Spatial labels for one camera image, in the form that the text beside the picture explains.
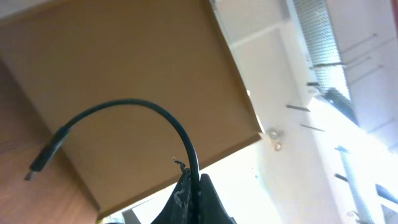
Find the black speckled left gripper left finger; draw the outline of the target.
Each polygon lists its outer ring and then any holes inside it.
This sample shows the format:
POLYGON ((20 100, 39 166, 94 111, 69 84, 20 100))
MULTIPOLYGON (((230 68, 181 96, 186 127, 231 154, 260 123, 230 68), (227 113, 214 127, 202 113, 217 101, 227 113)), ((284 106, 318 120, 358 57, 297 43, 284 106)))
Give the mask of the black speckled left gripper left finger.
POLYGON ((152 224, 187 224, 191 219, 191 172, 186 165, 173 158, 180 166, 182 174, 174 187, 162 211, 156 216, 152 224))

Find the black speckled left gripper right finger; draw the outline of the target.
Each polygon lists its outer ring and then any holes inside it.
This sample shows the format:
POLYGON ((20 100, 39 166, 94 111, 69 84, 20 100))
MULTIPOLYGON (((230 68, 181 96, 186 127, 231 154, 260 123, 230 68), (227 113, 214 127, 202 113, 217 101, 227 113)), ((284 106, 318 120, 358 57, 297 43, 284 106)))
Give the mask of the black speckled left gripper right finger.
POLYGON ((208 174, 201 175, 200 190, 201 224, 236 224, 234 218, 224 209, 208 174))

